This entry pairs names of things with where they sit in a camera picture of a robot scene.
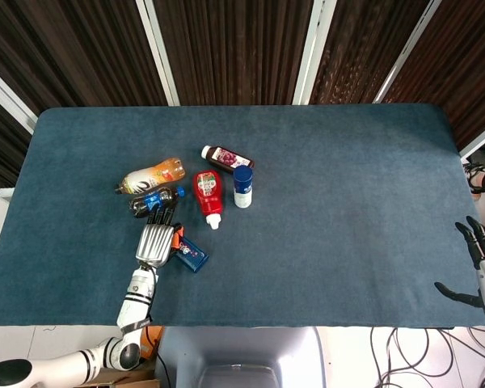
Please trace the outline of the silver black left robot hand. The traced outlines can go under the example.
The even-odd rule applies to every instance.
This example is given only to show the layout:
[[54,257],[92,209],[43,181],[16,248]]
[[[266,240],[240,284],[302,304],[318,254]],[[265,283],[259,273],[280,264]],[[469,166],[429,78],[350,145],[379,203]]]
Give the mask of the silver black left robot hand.
[[161,268],[178,249],[183,225],[173,222],[176,206],[176,202],[171,202],[150,211],[135,254],[141,265]]

